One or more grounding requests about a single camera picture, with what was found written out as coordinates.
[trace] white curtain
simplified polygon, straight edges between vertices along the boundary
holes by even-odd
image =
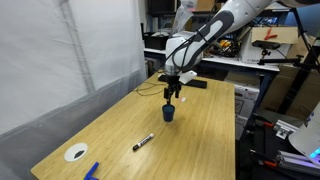
[[[134,0],[2,0],[0,34],[0,135],[115,82],[103,98],[119,100],[146,78]]]

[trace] marker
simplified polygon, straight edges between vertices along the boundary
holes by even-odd
[[[137,149],[139,149],[142,145],[144,145],[145,143],[147,143],[151,138],[153,138],[153,133],[151,133],[149,136],[147,136],[146,138],[144,138],[142,141],[140,141],[138,144],[134,145],[132,150],[136,151]]]

